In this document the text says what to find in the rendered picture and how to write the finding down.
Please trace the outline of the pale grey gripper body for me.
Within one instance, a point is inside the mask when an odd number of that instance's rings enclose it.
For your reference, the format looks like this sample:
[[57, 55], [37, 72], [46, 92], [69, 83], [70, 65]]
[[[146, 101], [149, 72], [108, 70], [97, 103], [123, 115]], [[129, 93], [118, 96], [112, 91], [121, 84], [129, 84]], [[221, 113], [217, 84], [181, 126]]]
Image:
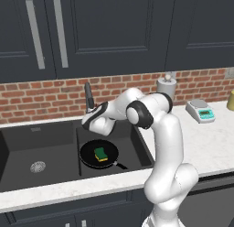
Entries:
[[87, 115], [90, 117], [91, 114], [94, 114], [95, 112], [97, 112], [98, 107], [92, 109], [91, 111], [87, 112]]

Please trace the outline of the green and yellow sponge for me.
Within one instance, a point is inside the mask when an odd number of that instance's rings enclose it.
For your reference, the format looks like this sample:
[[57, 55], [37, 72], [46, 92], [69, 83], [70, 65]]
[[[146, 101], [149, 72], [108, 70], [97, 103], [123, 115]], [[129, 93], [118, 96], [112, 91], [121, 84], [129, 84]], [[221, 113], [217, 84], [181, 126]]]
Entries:
[[94, 156], [96, 157], [96, 159], [99, 162], [103, 162], [103, 161], [107, 161], [108, 160], [108, 156], [105, 154], [103, 147], [95, 148], [94, 149]]

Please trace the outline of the black frying pan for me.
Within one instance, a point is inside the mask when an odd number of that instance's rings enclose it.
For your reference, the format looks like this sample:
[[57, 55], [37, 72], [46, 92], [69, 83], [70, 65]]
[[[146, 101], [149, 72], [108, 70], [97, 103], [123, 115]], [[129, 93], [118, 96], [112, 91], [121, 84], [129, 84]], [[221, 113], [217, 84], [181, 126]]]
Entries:
[[[94, 149], [103, 147], [105, 154], [108, 156], [107, 161], [99, 162], [94, 156]], [[121, 169], [127, 169], [121, 163], [118, 163], [119, 150], [115, 144], [110, 141], [95, 139], [85, 143], [80, 149], [80, 159], [89, 168], [105, 169], [116, 166]]]

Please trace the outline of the black sink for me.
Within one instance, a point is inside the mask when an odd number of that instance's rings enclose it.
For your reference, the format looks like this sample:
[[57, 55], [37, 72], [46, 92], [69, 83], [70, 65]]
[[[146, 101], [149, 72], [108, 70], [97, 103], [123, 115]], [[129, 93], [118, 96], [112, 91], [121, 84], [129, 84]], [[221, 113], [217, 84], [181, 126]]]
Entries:
[[[87, 167], [80, 159], [81, 147], [95, 139], [107, 140], [119, 150], [117, 162], [127, 169]], [[30, 167], [46, 163], [39, 173]], [[61, 182], [95, 178], [152, 168], [154, 159], [139, 129], [128, 121], [115, 123], [112, 132], [99, 135], [84, 129], [81, 121], [31, 124], [0, 129], [0, 192]]]

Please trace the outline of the silver sink drain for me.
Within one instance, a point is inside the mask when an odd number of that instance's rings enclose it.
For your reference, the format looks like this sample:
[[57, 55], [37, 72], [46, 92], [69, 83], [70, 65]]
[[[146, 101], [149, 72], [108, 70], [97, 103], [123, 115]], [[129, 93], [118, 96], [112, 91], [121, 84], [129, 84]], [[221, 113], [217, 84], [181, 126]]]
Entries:
[[46, 163], [43, 161], [37, 161], [33, 163], [30, 167], [30, 171], [32, 173], [39, 173], [42, 172], [46, 168]]

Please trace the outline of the black tap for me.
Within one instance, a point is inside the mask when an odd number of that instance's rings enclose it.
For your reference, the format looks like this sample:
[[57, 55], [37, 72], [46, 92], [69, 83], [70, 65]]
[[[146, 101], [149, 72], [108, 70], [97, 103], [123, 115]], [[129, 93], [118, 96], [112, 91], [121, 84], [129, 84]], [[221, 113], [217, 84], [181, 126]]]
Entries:
[[86, 97], [86, 112], [88, 113], [95, 107], [92, 92], [91, 92], [91, 87], [88, 82], [85, 83], [84, 90], [85, 90], [85, 97]]

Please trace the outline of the white paper towel roll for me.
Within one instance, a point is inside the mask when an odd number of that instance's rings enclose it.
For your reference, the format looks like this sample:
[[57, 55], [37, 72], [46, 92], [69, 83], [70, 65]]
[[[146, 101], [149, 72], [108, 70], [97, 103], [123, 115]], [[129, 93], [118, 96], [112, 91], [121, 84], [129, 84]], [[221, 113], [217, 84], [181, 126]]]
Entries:
[[168, 71], [164, 77], [157, 80], [157, 91], [166, 93], [174, 99], [176, 92], [176, 76], [172, 71]]

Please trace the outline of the dark base cupboard door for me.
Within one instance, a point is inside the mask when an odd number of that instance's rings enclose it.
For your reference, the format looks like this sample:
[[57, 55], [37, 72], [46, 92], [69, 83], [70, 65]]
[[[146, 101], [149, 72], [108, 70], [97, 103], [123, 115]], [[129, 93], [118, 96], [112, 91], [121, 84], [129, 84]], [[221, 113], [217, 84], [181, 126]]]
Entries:
[[76, 214], [75, 220], [77, 227], [81, 227], [82, 220], [86, 220], [87, 227], [142, 227], [152, 208], [153, 204], [138, 189], [127, 191], [123, 200], [96, 205]]
[[5, 213], [0, 213], [0, 227], [65, 227], [65, 223], [69, 223], [69, 227], [77, 227], [74, 216], [15, 221], [9, 219]]

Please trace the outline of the grey kitchen scale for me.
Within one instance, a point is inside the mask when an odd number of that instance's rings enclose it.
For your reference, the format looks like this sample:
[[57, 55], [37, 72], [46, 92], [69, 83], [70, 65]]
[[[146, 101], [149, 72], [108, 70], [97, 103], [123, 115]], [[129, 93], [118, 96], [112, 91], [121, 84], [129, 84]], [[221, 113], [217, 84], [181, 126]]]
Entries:
[[215, 121], [216, 117], [211, 107], [201, 99], [194, 99], [186, 103], [186, 111], [199, 123], [207, 124]]

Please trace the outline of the yellow jar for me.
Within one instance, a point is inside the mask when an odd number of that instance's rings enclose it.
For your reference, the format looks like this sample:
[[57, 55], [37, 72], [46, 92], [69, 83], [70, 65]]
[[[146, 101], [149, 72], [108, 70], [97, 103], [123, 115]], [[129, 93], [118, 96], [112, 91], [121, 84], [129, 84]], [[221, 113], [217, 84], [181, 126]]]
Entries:
[[231, 91], [228, 102], [227, 108], [231, 111], [234, 111], [234, 90]]

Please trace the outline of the dark dishwasher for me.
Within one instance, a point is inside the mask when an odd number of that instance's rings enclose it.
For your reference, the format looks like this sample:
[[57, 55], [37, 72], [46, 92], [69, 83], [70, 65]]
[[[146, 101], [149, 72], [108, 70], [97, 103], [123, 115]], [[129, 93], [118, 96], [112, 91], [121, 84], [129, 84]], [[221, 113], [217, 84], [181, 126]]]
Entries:
[[234, 172], [200, 178], [178, 217], [186, 227], [234, 227]]

